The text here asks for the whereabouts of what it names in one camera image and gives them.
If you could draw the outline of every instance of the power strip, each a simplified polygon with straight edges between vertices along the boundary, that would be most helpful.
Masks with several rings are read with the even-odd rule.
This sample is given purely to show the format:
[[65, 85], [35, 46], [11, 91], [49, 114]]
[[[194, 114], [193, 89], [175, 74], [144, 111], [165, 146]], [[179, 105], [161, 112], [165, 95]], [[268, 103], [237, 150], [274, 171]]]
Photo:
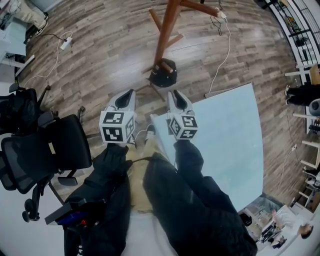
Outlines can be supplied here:
[[71, 46], [72, 43], [72, 38], [69, 36], [65, 42], [63, 42], [63, 44], [61, 45], [60, 49], [61, 50], [65, 50], [67, 48], [69, 48]]

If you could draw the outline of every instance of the black office chair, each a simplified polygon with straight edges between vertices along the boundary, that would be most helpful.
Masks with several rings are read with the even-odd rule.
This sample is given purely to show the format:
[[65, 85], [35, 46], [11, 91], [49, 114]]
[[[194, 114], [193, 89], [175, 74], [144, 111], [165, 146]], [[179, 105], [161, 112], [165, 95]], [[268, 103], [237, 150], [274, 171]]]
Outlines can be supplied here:
[[40, 105], [50, 89], [51, 87], [47, 86], [37, 100], [35, 89], [12, 84], [9, 88], [9, 93], [12, 94], [0, 96], [0, 135], [11, 133], [24, 136], [36, 132], [37, 119], [43, 113]]
[[4, 188], [26, 194], [36, 184], [32, 199], [24, 204], [22, 217], [26, 222], [39, 220], [40, 195], [55, 174], [71, 170], [67, 177], [58, 180], [63, 185], [77, 185], [73, 174], [92, 164], [89, 144], [76, 115], [59, 119], [46, 112], [38, 124], [36, 133], [12, 135], [1, 142], [0, 180]]

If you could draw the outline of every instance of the chair wheel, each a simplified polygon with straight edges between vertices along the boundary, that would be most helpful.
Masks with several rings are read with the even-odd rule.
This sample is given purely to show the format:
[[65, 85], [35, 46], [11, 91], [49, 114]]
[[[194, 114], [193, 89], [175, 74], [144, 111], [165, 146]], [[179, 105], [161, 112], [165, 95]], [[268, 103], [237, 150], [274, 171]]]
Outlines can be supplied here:
[[30, 198], [24, 202], [24, 209], [27, 213], [31, 212], [33, 206], [34, 206], [34, 201]]
[[29, 219], [30, 219], [30, 221], [33, 221], [33, 222], [37, 222], [38, 220], [40, 220], [39, 212], [37, 213], [37, 215], [34, 218], [30, 218], [30, 215], [29, 215]]
[[27, 223], [30, 222], [29, 214], [26, 211], [22, 212], [22, 218], [24, 219], [25, 222]]

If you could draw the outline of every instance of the table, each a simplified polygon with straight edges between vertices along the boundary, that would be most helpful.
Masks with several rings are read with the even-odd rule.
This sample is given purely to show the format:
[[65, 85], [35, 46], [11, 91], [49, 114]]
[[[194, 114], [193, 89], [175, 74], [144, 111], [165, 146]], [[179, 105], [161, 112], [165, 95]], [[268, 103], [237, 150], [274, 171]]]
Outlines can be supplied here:
[[32, 55], [25, 63], [5, 58], [7, 53], [26, 56], [27, 23], [14, 18], [5, 30], [0, 29], [0, 64], [10, 65], [19, 68], [16, 72], [17, 77], [21, 71], [35, 58]]
[[[251, 83], [194, 103], [199, 130], [191, 142], [204, 159], [202, 174], [212, 176], [242, 210], [263, 191], [263, 141], [257, 102]], [[169, 135], [167, 114], [151, 115], [157, 138], [175, 163], [176, 139]]]

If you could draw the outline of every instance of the chair armrest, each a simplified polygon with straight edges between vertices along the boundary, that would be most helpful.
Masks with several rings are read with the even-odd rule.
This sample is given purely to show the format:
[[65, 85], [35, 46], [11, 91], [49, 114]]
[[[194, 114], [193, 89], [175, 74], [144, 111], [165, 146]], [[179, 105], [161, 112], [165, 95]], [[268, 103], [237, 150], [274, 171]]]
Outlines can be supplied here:
[[51, 111], [44, 112], [42, 115], [38, 118], [38, 126], [39, 127], [45, 127], [49, 124], [51, 124], [53, 121], [59, 119], [56, 117]]
[[24, 91], [26, 88], [19, 87], [17, 83], [13, 83], [9, 87], [9, 93], [17, 92], [17, 91]]

